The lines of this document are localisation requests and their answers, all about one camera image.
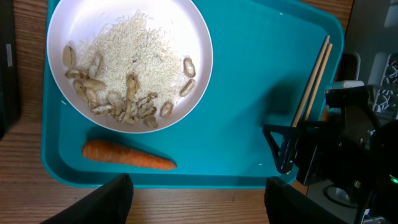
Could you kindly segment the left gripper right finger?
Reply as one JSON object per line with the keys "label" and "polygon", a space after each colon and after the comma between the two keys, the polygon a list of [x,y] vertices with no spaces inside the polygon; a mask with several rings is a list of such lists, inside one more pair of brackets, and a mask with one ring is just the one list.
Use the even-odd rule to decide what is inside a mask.
{"label": "left gripper right finger", "polygon": [[346,224],[279,177],[267,179],[264,204],[270,224]]}

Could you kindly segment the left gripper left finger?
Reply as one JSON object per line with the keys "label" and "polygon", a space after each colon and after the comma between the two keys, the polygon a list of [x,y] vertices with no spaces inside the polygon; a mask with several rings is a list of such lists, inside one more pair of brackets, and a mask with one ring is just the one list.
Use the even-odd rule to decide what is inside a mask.
{"label": "left gripper left finger", "polygon": [[131,209],[134,186],[128,174],[120,174],[62,212],[45,220],[45,224],[124,224]]}

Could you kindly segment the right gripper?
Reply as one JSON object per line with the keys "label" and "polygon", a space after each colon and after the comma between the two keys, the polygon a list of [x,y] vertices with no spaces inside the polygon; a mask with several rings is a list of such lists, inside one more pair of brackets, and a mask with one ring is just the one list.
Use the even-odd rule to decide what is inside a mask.
{"label": "right gripper", "polygon": [[332,89],[325,96],[330,108],[340,110],[331,121],[262,127],[277,171],[297,166],[303,185],[330,180],[354,201],[358,214],[370,209],[397,223],[397,121],[380,123],[368,86]]}

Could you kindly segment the wooden chopstick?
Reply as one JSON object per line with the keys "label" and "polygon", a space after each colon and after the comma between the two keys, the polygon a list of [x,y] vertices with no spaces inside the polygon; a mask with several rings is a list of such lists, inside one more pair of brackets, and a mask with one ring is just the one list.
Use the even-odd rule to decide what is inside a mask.
{"label": "wooden chopstick", "polygon": [[321,48],[321,51],[320,51],[320,53],[318,55],[317,61],[315,62],[315,66],[314,66],[314,68],[312,70],[312,73],[310,75],[310,78],[308,79],[307,86],[305,87],[305,91],[303,93],[302,99],[301,99],[301,101],[300,101],[300,103],[298,105],[297,111],[296,111],[294,119],[292,121],[292,127],[296,127],[297,126],[297,124],[299,122],[299,119],[300,119],[300,117],[302,115],[302,112],[304,110],[304,107],[305,107],[305,104],[307,102],[308,96],[310,94],[310,91],[312,89],[313,83],[315,81],[315,77],[316,77],[316,75],[318,73],[318,69],[319,69],[320,64],[322,62],[322,58],[323,58],[324,53],[326,51],[326,48],[327,48],[327,46],[329,44],[329,39],[330,39],[330,36],[329,35],[326,36],[326,38],[324,40],[324,43],[323,43],[323,46]]}
{"label": "wooden chopstick", "polygon": [[320,69],[319,69],[319,71],[318,71],[318,74],[317,74],[317,76],[316,76],[315,83],[314,83],[314,85],[313,85],[312,94],[311,94],[310,99],[309,99],[309,101],[308,101],[307,109],[305,110],[304,120],[307,120],[307,119],[309,118],[310,112],[311,112],[311,110],[312,110],[312,106],[313,106],[314,101],[315,101],[315,97],[316,97],[316,95],[317,95],[317,92],[318,92],[318,89],[319,89],[319,86],[320,86],[320,82],[321,82],[321,80],[322,80],[322,78],[323,78],[323,74],[324,74],[324,71],[325,71],[325,67],[326,67],[326,65],[327,65],[327,62],[328,62],[328,59],[329,59],[329,56],[330,56],[330,52],[331,52],[331,50],[332,50],[332,47],[333,47],[333,44],[331,44],[331,43],[329,43],[329,44],[327,45],[327,47],[326,47],[326,51],[325,51],[325,53],[324,53],[324,56],[323,56],[322,61],[321,61],[321,64],[320,64]]}

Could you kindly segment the white plate with food scraps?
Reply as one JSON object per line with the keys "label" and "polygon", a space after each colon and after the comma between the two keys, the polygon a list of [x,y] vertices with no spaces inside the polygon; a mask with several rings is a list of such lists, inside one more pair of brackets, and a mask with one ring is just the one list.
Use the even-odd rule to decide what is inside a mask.
{"label": "white plate with food scraps", "polygon": [[47,58],[59,90],[86,119],[151,133],[202,99],[213,44],[192,1],[61,0],[50,13]]}

